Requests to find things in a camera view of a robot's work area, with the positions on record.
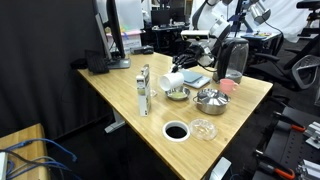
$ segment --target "white robot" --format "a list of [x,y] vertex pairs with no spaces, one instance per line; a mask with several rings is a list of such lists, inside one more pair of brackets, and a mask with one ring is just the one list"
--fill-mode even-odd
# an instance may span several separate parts
[[174,56],[171,72],[179,69],[188,69],[194,66],[213,67],[215,58],[213,51],[230,33],[230,24],[212,9],[218,2],[228,5],[232,0],[205,0],[201,7],[192,16],[193,30],[181,32],[185,41],[191,42],[183,54]]

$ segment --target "small wooden table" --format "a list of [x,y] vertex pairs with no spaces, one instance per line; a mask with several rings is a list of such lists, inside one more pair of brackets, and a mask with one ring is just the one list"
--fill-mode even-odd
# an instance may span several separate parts
[[[43,137],[44,137],[44,132],[43,132],[42,125],[36,124],[26,129],[23,129],[21,131],[18,131],[8,136],[0,138],[0,149],[7,148],[11,145],[14,145],[16,143],[19,143],[28,139],[43,138]],[[14,152],[27,160],[32,160],[37,157],[45,156],[47,154],[47,149],[43,141],[35,141],[25,147],[15,149]],[[23,161],[13,157],[12,155],[9,155],[8,159],[14,162],[15,167],[19,167],[24,164]],[[26,180],[26,179],[46,180],[50,178],[49,178],[49,172],[47,168],[43,166],[39,166],[26,173],[21,174],[20,176],[14,179],[15,180]]]

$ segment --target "desk leg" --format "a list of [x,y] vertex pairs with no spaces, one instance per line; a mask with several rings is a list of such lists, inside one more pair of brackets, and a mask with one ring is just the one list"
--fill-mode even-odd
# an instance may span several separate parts
[[116,110],[112,108],[112,111],[113,111],[113,116],[116,122],[110,124],[108,127],[104,129],[106,133],[112,133],[113,131],[117,130],[118,128],[126,124],[126,122],[122,119],[122,117]]

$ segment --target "power strip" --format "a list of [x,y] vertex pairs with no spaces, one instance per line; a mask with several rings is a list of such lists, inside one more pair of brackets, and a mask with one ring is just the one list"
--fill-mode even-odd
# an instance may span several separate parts
[[6,180],[8,154],[5,152],[0,153],[0,180]]
[[211,171],[209,180],[221,180],[230,166],[231,162],[228,161],[226,158],[221,157],[218,164]]

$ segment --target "floor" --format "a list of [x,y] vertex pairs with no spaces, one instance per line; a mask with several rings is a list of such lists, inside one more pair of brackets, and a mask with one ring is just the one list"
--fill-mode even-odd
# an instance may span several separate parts
[[[305,41],[285,42],[283,49],[299,48],[304,44]],[[282,59],[292,57],[283,50],[278,56]],[[273,93],[290,97],[293,107],[320,116],[320,107],[313,105],[317,88],[314,86],[306,91],[292,92],[276,84]],[[232,163],[224,179],[250,179],[248,174],[254,170],[256,164],[252,152],[262,137],[262,130],[272,119],[272,111],[275,110],[281,109],[270,102],[261,104],[257,113],[253,113],[239,130],[222,154]],[[76,163],[71,161],[68,154],[54,146],[48,146],[49,156],[68,166],[82,179],[178,179],[130,127],[125,126],[112,134],[106,134],[104,128],[111,122],[110,115],[63,139],[57,139],[58,143],[77,155]],[[62,178],[58,172],[52,170],[52,179]],[[65,179],[76,178],[73,173],[65,173]]]

